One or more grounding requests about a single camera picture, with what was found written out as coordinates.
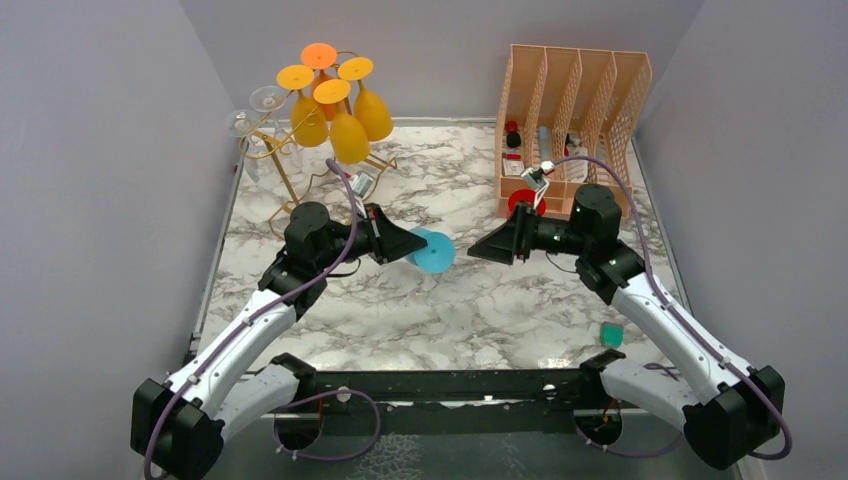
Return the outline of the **blue plastic wine glass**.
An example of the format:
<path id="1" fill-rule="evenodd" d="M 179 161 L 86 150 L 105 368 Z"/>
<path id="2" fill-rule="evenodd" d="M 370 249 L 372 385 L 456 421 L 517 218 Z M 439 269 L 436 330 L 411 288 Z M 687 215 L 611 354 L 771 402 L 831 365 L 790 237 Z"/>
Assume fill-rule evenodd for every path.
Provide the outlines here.
<path id="1" fill-rule="evenodd" d="M 416 227 L 412 233 L 423 238 L 427 245 L 405 257 L 406 261 L 430 274 L 441 274 L 455 262 L 456 248 L 451 238 L 438 231 Z"/>

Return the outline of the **red plastic wine glass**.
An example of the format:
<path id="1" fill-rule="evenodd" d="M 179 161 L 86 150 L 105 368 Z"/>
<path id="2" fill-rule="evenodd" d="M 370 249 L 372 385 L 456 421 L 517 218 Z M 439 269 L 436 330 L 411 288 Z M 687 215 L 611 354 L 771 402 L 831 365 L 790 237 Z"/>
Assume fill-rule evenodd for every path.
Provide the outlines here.
<path id="1" fill-rule="evenodd" d="M 547 201 L 539 192 L 523 188 L 514 191 L 507 200 L 507 217 L 511 217 L 517 206 L 523 205 L 543 217 L 547 210 Z"/>

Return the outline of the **yellow front wine glass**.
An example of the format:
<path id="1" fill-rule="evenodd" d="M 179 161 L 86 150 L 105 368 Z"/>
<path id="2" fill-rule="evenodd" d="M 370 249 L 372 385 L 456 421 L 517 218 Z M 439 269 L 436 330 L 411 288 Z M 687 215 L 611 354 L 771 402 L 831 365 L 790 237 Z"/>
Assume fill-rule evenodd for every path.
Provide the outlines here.
<path id="1" fill-rule="evenodd" d="M 359 163 L 370 154 L 370 142 L 364 127 L 345 106 L 351 90 L 350 83 L 342 79 L 323 81 L 313 90 L 317 103 L 335 108 L 330 125 L 330 143 L 336 160 L 343 164 Z"/>

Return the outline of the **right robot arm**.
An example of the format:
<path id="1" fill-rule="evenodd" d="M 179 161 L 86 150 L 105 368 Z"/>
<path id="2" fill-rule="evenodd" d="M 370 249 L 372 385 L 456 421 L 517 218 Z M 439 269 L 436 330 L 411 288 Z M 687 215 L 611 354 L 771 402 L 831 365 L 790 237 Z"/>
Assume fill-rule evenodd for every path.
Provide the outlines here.
<path id="1" fill-rule="evenodd" d="M 680 431 L 708 466 L 724 470 L 778 435 L 785 381 L 722 345 L 674 300 L 619 239 L 621 216 L 608 187 L 583 185 L 568 219 L 543 217 L 521 202 L 468 254 L 506 265 L 534 250 L 575 256 L 581 282 L 638 326 L 681 377 L 675 382 L 608 351 L 582 364 L 579 398 L 592 407 L 612 398 L 636 405 Z"/>

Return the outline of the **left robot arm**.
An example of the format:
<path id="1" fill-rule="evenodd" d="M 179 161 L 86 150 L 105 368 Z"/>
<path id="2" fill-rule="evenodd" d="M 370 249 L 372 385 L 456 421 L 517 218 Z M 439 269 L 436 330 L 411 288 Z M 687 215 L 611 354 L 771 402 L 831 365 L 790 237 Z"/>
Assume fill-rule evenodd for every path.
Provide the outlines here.
<path id="1" fill-rule="evenodd" d="M 309 406 L 315 386 L 304 376 L 307 366 L 273 361 L 252 379 L 242 377 L 316 303 L 340 264 L 362 256 L 386 264 L 428 245 L 373 203 L 354 207 L 348 225 L 331 219 L 321 203 L 303 203 L 291 213 L 284 239 L 228 327 L 165 381 L 147 379 L 135 391 L 130 446 L 143 455 L 146 478 L 159 468 L 162 478 L 201 479 L 245 427 L 283 405 Z"/>

